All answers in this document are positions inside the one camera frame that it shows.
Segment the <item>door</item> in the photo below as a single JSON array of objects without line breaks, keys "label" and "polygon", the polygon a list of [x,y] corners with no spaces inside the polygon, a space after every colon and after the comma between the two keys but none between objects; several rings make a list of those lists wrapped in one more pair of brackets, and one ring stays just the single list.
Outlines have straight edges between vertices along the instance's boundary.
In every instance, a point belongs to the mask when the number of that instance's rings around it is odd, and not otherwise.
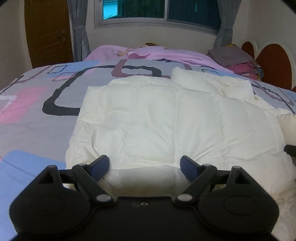
[{"label": "door", "polygon": [[67,0],[25,0],[32,67],[73,62]]}]

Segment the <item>gray folded cloth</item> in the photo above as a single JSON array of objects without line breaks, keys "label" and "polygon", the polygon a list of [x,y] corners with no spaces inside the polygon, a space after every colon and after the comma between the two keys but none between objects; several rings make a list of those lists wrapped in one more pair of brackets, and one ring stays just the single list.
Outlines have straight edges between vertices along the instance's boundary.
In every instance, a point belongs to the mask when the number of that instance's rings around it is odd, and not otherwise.
[{"label": "gray folded cloth", "polygon": [[215,60],[223,67],[246,63],[255,62],[255,60],[246,52],[237,46],[219,47],[217,49],[208,50],[208,56]]}]

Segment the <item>wall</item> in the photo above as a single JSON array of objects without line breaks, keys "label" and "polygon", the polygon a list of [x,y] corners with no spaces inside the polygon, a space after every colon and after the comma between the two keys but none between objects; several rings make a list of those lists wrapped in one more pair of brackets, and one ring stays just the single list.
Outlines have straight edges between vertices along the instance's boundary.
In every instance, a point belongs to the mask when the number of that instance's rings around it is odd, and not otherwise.
[{"label": "wall", "polygon": [[20,18],[20,0],[9,0],[0,7],[0,89],[27,71]]},{"label": "wall", "polygon": [[[249,0],[242,0],[234,24],[233,43],[240,44],[245,39]],[[94,0],[89,0],[86,31],[91,51],[101,45],[120,45],[130,48],[143,46],[146,42],[176,49],[207,53],[213,48],[216,36],[194,30],[163,26],[102,26],[94,28]]]},{"label": "wall", "polygon": [[281,0],[250,0],[246,38],[258,48],[267,41],[281,42],[296,60],[296,14]]}]

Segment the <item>window frame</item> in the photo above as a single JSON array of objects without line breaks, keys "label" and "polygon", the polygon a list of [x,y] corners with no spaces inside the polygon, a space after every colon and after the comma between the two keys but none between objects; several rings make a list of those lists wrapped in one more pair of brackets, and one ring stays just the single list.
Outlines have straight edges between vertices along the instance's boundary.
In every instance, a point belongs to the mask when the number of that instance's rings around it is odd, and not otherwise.
[{"label": "window frame", "polygon": [[168,19],[170,0],[165,0],[164,18],[111,18],[103,19],[103,0],[94,0],[94,28],[107,26],[164,26],[195,30],[198,32],[217,35],[218,30],[209,26]]}]

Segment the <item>brown headboard panel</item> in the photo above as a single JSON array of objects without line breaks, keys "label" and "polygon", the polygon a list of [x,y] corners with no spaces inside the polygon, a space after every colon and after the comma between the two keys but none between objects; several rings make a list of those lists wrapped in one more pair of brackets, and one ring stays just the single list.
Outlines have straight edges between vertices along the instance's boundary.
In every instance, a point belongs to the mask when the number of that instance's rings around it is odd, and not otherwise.
[{"label": "brown headboard panel", "polygon": [[242,50],[262,67],[262,81],[296,92],[296,65],[289,49],[280,43],[268,42],[259,50],[254,41],[246,41]]}]

